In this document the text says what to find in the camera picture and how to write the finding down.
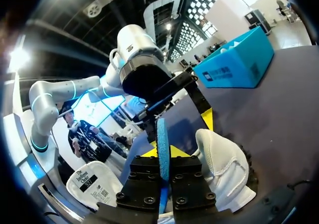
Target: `display screen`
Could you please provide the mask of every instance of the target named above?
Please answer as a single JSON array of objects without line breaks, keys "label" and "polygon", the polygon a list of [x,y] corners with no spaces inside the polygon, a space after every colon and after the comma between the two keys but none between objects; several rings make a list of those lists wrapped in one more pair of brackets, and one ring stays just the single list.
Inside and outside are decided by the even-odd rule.
[{"label": "display screen", "polygon": [[92,103],[89,95],[85,94],[80,101],[77,100],[72,105],[72,108],[74,108],[74,119],[82,119],[98,127],[111,114],[111,110],[114,111],[124,101],[125,98],[123,96],[104,99],[103,102],[109,107],[107,108],[102,102]]}]

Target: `white shoe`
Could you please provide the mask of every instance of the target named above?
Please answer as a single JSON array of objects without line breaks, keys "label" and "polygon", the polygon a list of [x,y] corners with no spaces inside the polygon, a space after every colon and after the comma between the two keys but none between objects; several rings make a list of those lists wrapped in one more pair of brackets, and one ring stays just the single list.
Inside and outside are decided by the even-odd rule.
[{"label": "white shoe", "polygon": [[208,129],[196,132],[202,173],[216,194],[218,211],[235,212],[249,203],[256,193],[246,186],[249,164],[238,145]]}]

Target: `work surface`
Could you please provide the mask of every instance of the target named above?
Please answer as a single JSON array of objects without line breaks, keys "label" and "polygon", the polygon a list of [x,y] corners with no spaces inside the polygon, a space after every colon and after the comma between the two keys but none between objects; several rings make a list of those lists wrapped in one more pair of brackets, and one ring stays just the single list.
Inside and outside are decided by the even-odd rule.
[{"label": "work surface", "polygon": [[[276,51],[256,89],[199,87],[217,112],[214,130],[231,136],[251,152],[260,181],[259,197],[274,187],[313,178],[319,163],[317,46]],[[169,143],[192,154],[196,149],[195,132],[205,125],[190,97],[179,101],[163,117]],[[145,132],[135,139],[121,176],[123,183],[133,157],[151,149]]]}]

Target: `blue box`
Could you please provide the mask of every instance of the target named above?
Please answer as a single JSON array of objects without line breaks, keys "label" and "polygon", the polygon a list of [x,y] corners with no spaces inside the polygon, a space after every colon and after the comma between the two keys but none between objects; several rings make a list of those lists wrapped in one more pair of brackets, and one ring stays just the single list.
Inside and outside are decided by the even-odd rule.
[{"label": "blue box", "polygon": [[264,76],[274,49],[261,27],[221,46],[194,67],[207,88],[255,88]]}]

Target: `ceiling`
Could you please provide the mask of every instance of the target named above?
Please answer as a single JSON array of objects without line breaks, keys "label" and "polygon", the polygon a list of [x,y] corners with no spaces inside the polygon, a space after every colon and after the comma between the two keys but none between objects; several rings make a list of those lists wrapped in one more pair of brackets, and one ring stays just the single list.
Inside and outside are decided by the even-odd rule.
[{"label": "ceiling", "polygon": [[[178,0],[179,14],[184,14],[185,2]],[[92,4],[97,4],[101,11],[89,17],[88,7],[92,8]],[[30,53],[31,61],[19,70],[23,80],[22,105],[29,105],[28,89],[36,80],[54,82],[103,76],[109,64],[108,54],[117,46],[120,29],[128,24],[146,29],[145,11],[153,4],[153,32],[157,46],[164,50],[166,44],[173,46],[182,21],[182,16],[171,18],[176,9],[174,0],[166,3],[163,0],[41,0],[24,30],[23,48]],[[165,28],[168,22],[172,24],[171,31]],[[167,43],[170,34],[173,39]]]}]

